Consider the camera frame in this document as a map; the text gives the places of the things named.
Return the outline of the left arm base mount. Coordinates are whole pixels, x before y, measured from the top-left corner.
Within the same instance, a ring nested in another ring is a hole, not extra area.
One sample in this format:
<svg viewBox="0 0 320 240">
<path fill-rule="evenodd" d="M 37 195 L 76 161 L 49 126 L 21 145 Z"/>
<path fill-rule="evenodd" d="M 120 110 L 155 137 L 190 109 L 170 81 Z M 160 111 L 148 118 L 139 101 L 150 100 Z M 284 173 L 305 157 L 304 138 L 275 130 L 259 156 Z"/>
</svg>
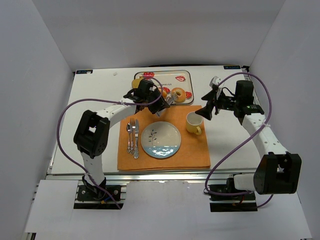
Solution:
<svg viewBox="0 0 320 240">
<path fill-rule="evenodd" d="M 106 190 L 112 195 L 120 208 L 124 205 L 123 191 L 120 185 L 107 185 Z M 73 208 L 75 210 L 119 210 L 108 194 L 94 195 L 84 185 L 77 188 Z"/>
</svg>

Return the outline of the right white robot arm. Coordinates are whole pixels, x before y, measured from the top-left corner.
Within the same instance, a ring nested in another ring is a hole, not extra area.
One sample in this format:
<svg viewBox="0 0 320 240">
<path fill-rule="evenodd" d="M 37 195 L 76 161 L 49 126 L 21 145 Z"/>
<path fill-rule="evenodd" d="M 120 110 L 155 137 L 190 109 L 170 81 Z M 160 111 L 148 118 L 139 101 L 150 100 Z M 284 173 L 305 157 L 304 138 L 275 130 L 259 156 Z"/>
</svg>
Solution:
<svg viewBox="0 0 320 240">
<path fill-rule="evenodd" d="M 251 81 L 238 80 L 235 93 L 224 94 L 224 83 L 215 76 L 210 81 L 212 90 L 202 97 L 205 107 L 195 113 L 207 120 L 220 110 L 233 112 L 249 133 L 261 161 L 255 173 L 238 173 L 230 176 L 220 195 L 257 192 L 267 194 L 294 194 L 297 191 L 302 159 L 290 153 L 276 138 L 260 105 L 254 103 L 254 85 Z"/>
</svg>

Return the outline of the sugared bagel donut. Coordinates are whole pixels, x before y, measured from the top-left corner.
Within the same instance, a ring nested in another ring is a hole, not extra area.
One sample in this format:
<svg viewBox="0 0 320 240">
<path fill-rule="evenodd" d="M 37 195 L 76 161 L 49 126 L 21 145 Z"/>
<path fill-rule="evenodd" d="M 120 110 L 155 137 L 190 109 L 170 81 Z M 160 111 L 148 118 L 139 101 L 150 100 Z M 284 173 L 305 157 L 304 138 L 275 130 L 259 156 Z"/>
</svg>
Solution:
<svg viewBox="0 0 320 240">
<path fill-rule="evenodd" d="M 180 87 L 175 87 L 171 91 L 175 95 L 174 101 L 176 103 L 183 103 L 186 100 L 186 92 Z"/>
</svg>

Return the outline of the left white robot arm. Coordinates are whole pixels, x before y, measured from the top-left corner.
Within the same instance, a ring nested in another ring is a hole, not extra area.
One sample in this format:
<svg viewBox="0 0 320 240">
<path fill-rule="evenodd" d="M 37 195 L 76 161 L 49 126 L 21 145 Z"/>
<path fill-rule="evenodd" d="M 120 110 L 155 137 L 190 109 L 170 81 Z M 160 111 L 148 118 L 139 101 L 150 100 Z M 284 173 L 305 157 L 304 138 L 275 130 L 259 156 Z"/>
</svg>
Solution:
<svg viewBox="0 0 320 240">
<path fill-rule="evenodd" d="M 156 86 L 155 81 L 155 78 L 142 78 L 138 87 L 129 90 L 121 101 L 114 102 L 103 110 L 86 110 L 82 114 L 73 142 L 84 163 L 85 175 L 82 182 L 94 198 L 100 200 L 107 194 L 102 154 L 108 144 L 110 129 L 144 108 L 156 114 L 170 107 L 163 97 L 163 86 Z"/>
</svg>

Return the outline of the metal serving tongs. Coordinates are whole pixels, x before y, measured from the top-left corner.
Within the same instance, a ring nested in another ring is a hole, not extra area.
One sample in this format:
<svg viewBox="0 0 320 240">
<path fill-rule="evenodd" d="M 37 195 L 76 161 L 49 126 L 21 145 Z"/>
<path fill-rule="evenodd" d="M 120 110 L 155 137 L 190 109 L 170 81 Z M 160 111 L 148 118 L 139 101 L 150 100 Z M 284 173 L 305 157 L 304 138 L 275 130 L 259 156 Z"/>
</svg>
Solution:
<svg viewBox="0 0 320 240">
<path fill-rule="evenodd" d="M 165 98 L 165 101 L 170 107 L 177 98 L 178 98 L 178 95 L 176 93 L 169 93 L 168 96 Z M 159 118 L 162 115 L 162 113 L 165 112 L 166 109 L 167 109 L 167 107 L 163 108 L 162 110 L 157 111 L 155 113 L 155 115 Z"/>
</svg>

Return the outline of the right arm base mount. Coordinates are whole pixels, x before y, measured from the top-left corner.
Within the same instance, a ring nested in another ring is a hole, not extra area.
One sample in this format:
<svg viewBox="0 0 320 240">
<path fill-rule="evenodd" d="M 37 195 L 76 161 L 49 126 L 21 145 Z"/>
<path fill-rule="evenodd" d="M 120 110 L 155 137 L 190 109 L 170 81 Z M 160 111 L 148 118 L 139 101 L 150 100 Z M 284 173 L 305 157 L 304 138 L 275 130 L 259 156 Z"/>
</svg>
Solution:
<svg viewBox="0 0 320 240">
<path fill-rule="evenodd" d="M 217 195 L 203 190 L 209 196 L 209 206 L 212 213 L 233 213 L 233 212 L 257 212 L 256 196 L 254 193 L 243 194 L 244 190 L 235 188 L 234 179 L 230 176 L 224 184 L 209 184 L 211 192 L 219 194 L 238 194 L 238 195 Z"/>
</svg>

